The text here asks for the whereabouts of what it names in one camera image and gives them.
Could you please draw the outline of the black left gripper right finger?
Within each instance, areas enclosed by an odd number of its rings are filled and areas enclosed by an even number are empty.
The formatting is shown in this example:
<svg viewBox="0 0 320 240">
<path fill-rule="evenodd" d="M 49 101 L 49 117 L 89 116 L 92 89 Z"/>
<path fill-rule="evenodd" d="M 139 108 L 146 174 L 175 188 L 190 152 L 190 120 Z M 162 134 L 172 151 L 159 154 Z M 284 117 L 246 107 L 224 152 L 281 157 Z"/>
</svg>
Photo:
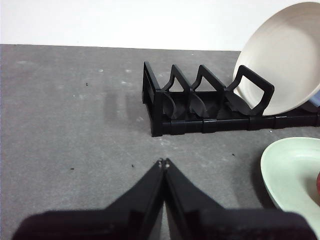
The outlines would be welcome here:
<svg viewBox="0 0 320 240">
<path fill-rule="evenodd" d="M 278 209 L 224 208 L 170 159 L 163 162 L 165 205 L 173 240 L 315 240 L 299 214 Z"/>
</svg>

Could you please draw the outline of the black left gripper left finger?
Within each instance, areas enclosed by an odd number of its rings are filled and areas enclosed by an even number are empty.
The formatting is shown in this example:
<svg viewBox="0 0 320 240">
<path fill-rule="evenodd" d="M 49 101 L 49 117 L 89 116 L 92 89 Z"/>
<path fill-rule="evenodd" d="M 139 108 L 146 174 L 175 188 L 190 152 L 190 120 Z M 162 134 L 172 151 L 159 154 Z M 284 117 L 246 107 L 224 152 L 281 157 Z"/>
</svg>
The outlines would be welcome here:
<svg viewBox="0 0 320 240">
<path fill-rule="evenodd" d="M 159 159 L 104 209 L 46 211 L 25 218 L 14 240 L 147 240 L 163 206 L 165 161 Z"/>
</svg>

